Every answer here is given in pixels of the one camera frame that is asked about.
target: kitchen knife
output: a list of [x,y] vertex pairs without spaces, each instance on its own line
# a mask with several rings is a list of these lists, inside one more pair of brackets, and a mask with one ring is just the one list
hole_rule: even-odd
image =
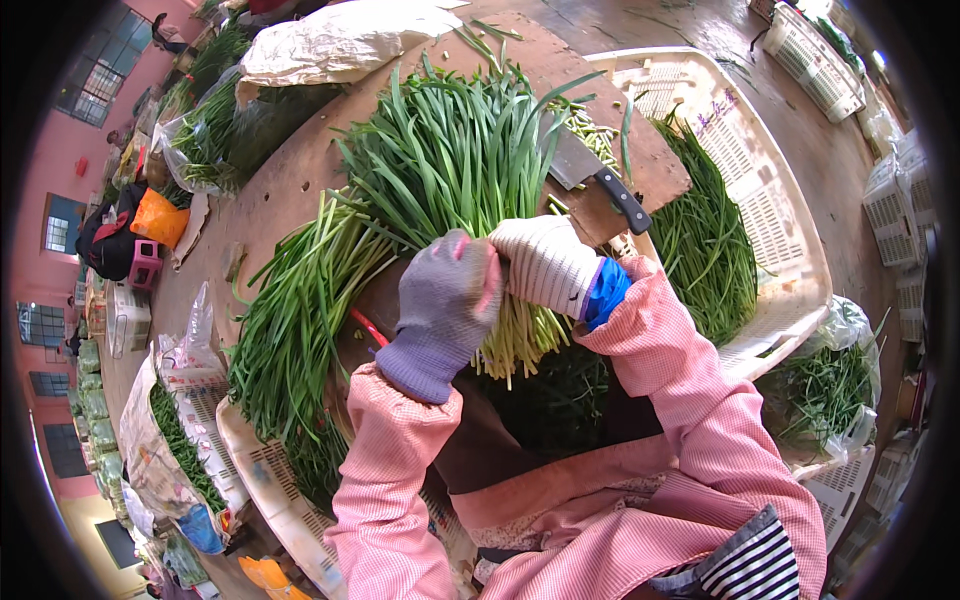
[[[554,114],[549,111],[540,118],[541,146],[546,133],[553,127],[554,119]],[[556,131],[559,137],[557,150],[550,162],[550,175],[566,190],[571,190],[586,178],[593,177],[610,194],[613,205],[627,217],[630,231],[634,235],[646,231],[652,223],[650,215],[640,206],[640,202],[634,198],[623,181],[566,126],[561,124]]]

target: black knife handle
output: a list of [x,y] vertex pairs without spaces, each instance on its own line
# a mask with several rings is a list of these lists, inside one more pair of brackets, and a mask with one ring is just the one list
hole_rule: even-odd
[[630,193],[623,181],[613,174],[610,167],[600,169],[593,178],[607,190],[613,203],[620,209],[623,216],[627,217],[627,225],[633,235],[640,235],[650,228],[653,224],[650,215]]

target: pink wall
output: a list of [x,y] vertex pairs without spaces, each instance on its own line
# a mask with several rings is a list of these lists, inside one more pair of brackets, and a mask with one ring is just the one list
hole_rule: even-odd
[[[204,27],[201,21],[189,18],[197,6],[189,0],[126,0],[126,4],[148,21],[166,12],[166,23],[180,27],[180,34],[188,41]],[[73,294],[80,265],[72,255],[43,248],[47,194],[86,203],[91,193],[101,191],[100,178],[109,150],[107,133],[133,117],[133,105],[140,94],[150,85],[161,83],[172,64],[173,55],[153,44],[148,46],[120,88],[101,129],[59,110],[50,110],[24,181],[10,273],[14,301],[36,302],[69,311],[66,300]],[[75,164],[81,157],[87,159],[88,165],[84,176],[78,177]],[[16,327],[14,322],[11,330],[16,331]],[[14,361],[23,381],[27,405],[34,411],[41,453],[49,462],[42,425],[71,422],[69,403],[65,398],[35,396],[29,372],[68,372],[71,384],[75,384],[76,370],[71,365],[48,364],[43,348],[28,345],[17,348]],[[47,472],[51,487],[59,496],[74,498],[97,493],[92,476],[60,480],[49,468]]]

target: gloved hand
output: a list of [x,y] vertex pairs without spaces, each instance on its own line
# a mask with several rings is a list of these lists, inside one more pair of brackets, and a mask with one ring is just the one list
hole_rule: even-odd
[[453,376],[496,322],[503,300],[496,250],[453,229],[417,253],[399,296],[398,334],[377,352],[376,364],[404,393],[443,404]]
[[488,239],[510,259],[508,292],[578,321],[585,319],[604,257],[580,243],[569,219],[554,215],[507,219]]

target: white glove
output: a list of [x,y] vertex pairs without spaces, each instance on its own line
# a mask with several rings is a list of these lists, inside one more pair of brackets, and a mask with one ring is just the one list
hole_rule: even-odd
[[510,259],[507,292],[584,319],[604,258],[580,242],[569,219],[554,215],[507,219],[488,239]]

